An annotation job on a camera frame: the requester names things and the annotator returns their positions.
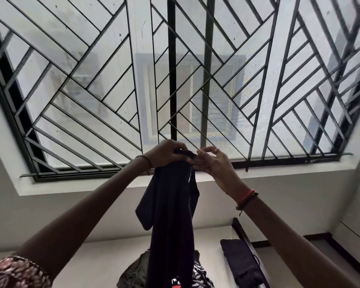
clothing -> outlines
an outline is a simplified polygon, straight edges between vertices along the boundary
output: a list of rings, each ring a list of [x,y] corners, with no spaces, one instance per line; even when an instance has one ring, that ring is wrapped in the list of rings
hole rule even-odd
[[[221,240],[220,244],[239,288],[258,288],[264,283],[263,273],[245,242]]]
[[[48,274],[34,262],[9,256],[0,261],[0,288],[51,288]]]
[[[200,264],[200,253],[195,251],[195,262],[192,272],[192,288],[215,288],[206,271]],[[118,288],[144,288],[147,280],[149,250],[140,255],[120,276]],[[181,286],[179,278],[171,280],[172,288]]]
[[[179,277],[192,284],[195,244],[192,217],[199,197],[195,171],[178,161],[155,169],[136,215],[145,230],[153,226],[146,288],[169,288]]]

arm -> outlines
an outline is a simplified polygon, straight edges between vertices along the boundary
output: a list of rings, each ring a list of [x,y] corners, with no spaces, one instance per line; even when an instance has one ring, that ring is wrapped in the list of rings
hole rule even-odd
[[[151,161],[152,167],[185,160],[185,156],[173,154],[175,148],[187,149],[183,143],[166,140],[145,156]],[[14,255],[37,263],[49,273],[51,280],[54,280],[113,202],[130,182],[148,170],[149,166],[146,158],[137,157],[132,160],[94,192],[36,233]]]
[[[198,150],[201,161],[188,160],[194,169],[213,176],[218,186],[236,203],[250,188],[238,177],[226,154],[215,147]],[[273,245],[284,263],[304,288],[355,288],[357,287],[342,270],[323,255],[305,238],[298,235],[259,197],[253,198],[244,212]]]

person's right arm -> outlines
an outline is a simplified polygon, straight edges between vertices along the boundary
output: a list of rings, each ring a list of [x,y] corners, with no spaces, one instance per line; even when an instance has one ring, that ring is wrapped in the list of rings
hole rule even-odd
[[[236,203],[250,188],[238,177],[228,157],[216,147],[198,150],[197,160],[188,160],[194,169],[213,176],[218,186]],[[351,279],[314,245],[298,235],[259,197],[249,201],[243,210],[269,240],[284,263],[304,288],[355,288]]]

floor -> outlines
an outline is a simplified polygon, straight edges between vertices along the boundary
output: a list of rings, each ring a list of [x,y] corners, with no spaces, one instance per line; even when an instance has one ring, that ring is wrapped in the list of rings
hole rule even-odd
[[[312,242],[322,253],[340,266],[360,287],[360,274],[357,273],[328,243],[324,240]],[[256,249],[261,261],[269,273],[272,288],[302,288],[288,267],[273,247]]]

person's left hand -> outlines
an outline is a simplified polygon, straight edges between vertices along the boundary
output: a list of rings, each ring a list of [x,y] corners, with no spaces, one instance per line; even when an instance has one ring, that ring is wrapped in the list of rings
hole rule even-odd
[[[152,168],[162,167],[177,160],[186,161],[187,160],[186,155],[173,153],[175,149],[187,150],[187,146],[182,142],[168,139],[162,141],[161,143],[156,145],[153,149],[146,152],[144,156],[146,156],[151,161]]]

